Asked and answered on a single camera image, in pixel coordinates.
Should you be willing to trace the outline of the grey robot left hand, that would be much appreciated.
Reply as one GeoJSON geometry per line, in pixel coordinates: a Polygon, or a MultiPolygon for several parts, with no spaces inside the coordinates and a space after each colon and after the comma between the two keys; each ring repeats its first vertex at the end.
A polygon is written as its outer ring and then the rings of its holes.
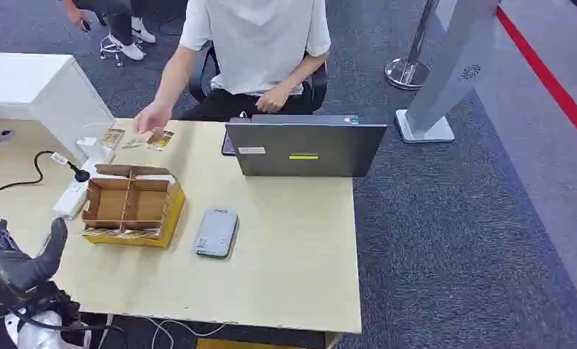
{"type": "Polygon", "coordinates": [[[0,278],[5,284],[20,291],[50,280],[59,266],[68,228],[63,218],[54,219],[41,252],[31,257],[17,245],[7,229],[7,221],[0,220],[0,278]]]}

